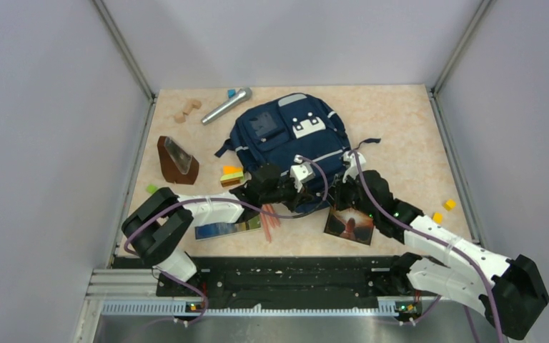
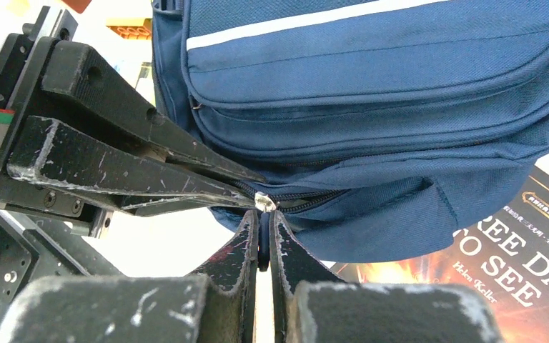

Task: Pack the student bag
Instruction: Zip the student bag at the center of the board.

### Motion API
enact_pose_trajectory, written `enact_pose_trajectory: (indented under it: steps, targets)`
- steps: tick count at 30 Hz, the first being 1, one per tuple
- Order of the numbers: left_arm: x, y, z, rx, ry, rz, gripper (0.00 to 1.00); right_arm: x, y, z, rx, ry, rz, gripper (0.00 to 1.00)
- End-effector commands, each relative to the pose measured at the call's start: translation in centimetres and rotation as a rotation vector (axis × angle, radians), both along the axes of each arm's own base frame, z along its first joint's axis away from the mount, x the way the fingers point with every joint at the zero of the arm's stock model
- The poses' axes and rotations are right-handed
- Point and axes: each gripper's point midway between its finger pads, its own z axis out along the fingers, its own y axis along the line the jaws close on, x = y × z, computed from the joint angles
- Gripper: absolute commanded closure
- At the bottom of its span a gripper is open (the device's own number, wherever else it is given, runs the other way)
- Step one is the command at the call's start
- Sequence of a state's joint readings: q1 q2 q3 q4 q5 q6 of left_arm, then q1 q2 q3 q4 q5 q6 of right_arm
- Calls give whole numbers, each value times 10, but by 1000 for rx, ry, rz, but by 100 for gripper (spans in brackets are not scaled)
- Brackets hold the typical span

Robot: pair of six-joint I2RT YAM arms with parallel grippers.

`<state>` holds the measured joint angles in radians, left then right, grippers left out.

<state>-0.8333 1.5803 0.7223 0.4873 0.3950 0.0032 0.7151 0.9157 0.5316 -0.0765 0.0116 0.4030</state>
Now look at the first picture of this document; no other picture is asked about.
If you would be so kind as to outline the navy blue student backpack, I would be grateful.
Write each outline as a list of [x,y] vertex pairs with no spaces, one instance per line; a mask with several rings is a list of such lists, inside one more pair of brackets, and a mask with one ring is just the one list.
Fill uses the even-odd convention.
[[[331,186],[346,170],[342,155],[352,147],[334,109],[310,94],[293,93],[246,110],[215,155],[220,157],[226,151],[237,155],[250,179],[266,164],[275,165],[279,175],[287,173],[296,155],[318,164],[327,181],[317,174],[307,183],[307,190],[317,195],[320,204],[309,212],[292,212],[303,217],[331,206]],[[360,210],[375,213],[369,194],[383,206],[392,203],[388,183],[377,171],[363,169],[355,180],[364,189]]]

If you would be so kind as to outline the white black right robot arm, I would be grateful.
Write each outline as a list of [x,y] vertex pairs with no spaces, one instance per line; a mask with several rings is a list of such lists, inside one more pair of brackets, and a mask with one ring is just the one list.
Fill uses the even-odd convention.
[[496,254],[454,234],[421,209],[396,197],[375,170],[336,176],[329,189],[336,209],[354,209],[376,230],[418,254],[404,253],[390,283],[399,294],[414,289],[465,305],[484,316],[503,336],[522,340],[549,304],[537,264],[520,254]]

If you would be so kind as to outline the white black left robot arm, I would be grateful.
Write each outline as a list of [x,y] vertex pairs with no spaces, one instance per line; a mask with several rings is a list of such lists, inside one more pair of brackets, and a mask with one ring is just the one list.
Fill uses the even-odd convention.
[[123,249],[141,259],[144,265],[157,269],[173,279],[174,287],[183,295],[196,293],[201,284],[196,264],[179,247],[187,230],[209,224],[239,224],[259,215],[278,218],[266,211],[267,204],[290,206],[312,200],[308,181],[322,168],[298,156],[290,170],[279,175],[275,165],[266,164],[253,173],[243,185],[212,196],[177,195],[163,187],[153,193],[122,225],[126,237]]

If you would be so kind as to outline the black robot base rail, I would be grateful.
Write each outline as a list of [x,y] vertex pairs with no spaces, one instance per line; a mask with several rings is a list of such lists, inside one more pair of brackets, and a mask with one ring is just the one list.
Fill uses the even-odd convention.
[[266,312],[335,313],[378,310],[401,323],[432,313],[439,297],[401,280],[403,258],[392,257],[195,257],[197,273],[185,285],[139,259],[117,258],[116,270],[149,272],[158,297],[206,296],[209,314]]

